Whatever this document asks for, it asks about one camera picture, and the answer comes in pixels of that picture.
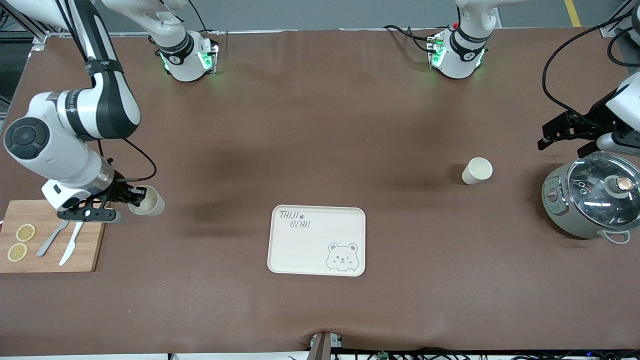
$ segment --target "table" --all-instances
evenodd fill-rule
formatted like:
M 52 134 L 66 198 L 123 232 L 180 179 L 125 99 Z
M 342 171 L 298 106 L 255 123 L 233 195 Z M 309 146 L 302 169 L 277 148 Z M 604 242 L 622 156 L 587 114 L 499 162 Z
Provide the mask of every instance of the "table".
M 386 31 L 229 35 L 219 72 L 164 73 L 146 38 L 114 38 L 140 105 L 131 140 L 152 156 L 166 201 L 125 206 L 95 273 L 0 275 L 0 355 L 299 350 L 331 331 L 345 347 L 640 347 L 638 233 L 625 246 L 569 237 L 540 187 L 580 140 L 536 148 L 562 111 L 542 93 L 549 54 L 579 29 L 504 29 L 468 79 L 429 70 Z M 550 91 L 580 111 L 625 77 L 592 34 L 554 62 Z M 12 121 L 34 94 L 90 86 L 69 39 L 33 53 Z M 125 176 L 146 161 L 104 142 Z M 461 184 L 488 158 L 493 177 Z M 44 180 L 0 151 L 0 209 L 41 199 Z M 361 277 L 273 274 L 279 204 L 367 214 Z

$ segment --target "white tray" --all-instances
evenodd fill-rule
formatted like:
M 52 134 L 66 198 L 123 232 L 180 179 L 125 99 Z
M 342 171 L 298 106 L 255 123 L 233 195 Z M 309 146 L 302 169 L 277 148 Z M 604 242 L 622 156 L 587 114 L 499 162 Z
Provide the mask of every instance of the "white tray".
M 365 215 L 358 208 L 276 206 L 267 266 L 283 274 L 360 276 L 365 232 Z

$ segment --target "white plastic knife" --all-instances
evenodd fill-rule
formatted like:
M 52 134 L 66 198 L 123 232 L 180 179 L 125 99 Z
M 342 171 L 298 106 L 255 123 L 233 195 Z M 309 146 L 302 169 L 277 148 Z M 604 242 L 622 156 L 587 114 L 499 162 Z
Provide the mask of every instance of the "white plastic knife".
M 64 228 L 66 228 L 67 225 L 69 225 L 69 221 L 68 220 L 62 220 L 60 225 L 58 225 L 58 228 L 53 232 L 53 234 L 51 234 L 49 239 L 44 244 L 42 244 L 40 249 L 38 249 L 38 253 L 36 254 L 36 256 L 38 256 L 39 258 L 43 257 L 44 254 L 46 254 L 47 251 L 49 251 L 49 247 L 51 247 L 51 244 L 53 243 L 53 240 L 56 239 L 56 236 L 58 234 L 60 234 L 60 231 L 64 230 Z
M 82 221 L 76 222 L 74 233 L 71 235 L 71 239 L 69 240 L 69 245 L 67 245 L 67 249 L 65 250 L 65 253 L 64 255 L 62 255 L 62 259 L 60 259 L 60 264 L 58 264 L 59 266 L 64 265 L 67 262 L 67 260 L 69 260 L 69 257 L 71 256 L 71 254 L 73 254 L 74 250 L 76 249 L 76 238 L 78 237 L 78 233 L 80 232 L 82 225 L 84 225 L 84 222 Z

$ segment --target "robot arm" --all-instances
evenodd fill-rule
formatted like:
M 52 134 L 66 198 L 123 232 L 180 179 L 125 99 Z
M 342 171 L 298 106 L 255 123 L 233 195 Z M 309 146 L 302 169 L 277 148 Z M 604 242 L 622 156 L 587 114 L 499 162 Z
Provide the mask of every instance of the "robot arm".
M 578 116 L 566 111 L 542 127 L 538 149 L 561 140 L 591 140 L 578 149 L 583 158 L 594 151 L 611 151 L 640 156 L 640 72 L 596 102 L 588 113 Z
M 455 0 L 460 11 L 457 27 L 447 28 L 429 39 L 429 63 L 442 74 L 463 79 L 471 75 L 484 54 L 484 46 L 493 33 L 497 19 L 492 10 L 498 6 L 528 0 Z
M 118 220 L 113 210 L 104 209 L 105 203 L 138 206 L 145 191 L 123 182 L 124 177 L 85 141 L 127 138 L 140 123 L 140 111 L 102 19 L 93 4 L 85 0 L 11 3 L 40 21 L 63 19 L 65 27 L 71 27 L 93 87 L 35 95 L 27 114 L 6 128 L 4 147 L 20 164 L 49 179 L 42 191 L 54 208 L 70 216 L 69 220 Z M 29 6 L 45 6 L 48 10 L 55 6 L 58 11 L 32 14 Z M 78 212 L 81 202 L 92 207 L 94 199 L 101 201 L 100 209 L 90 216 Z
M 186 31 L 173 14 L 187 0 L 102 0 L 113 11 L 137 22 L 158 46 L 164 67 L 179 81 L 194 81 L 216 72 L 218 43 L 195 31 Z

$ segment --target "yellow floor stripe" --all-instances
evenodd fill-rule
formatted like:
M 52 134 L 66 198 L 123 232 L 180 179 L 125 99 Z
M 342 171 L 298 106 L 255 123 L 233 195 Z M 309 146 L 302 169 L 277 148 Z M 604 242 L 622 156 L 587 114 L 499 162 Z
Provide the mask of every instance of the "yellow floor stripe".
M 581 27 L 582 24 L 580 24 L 580 19 L 578 18 L 578 12 L 575 11 L 575 5 L 573 4 L 573 0 L 564 0 L 564 5 L 566 6 L 566 11 L 569 13 L 569 18 L 571 19 L 571 25 L 574 28 Z

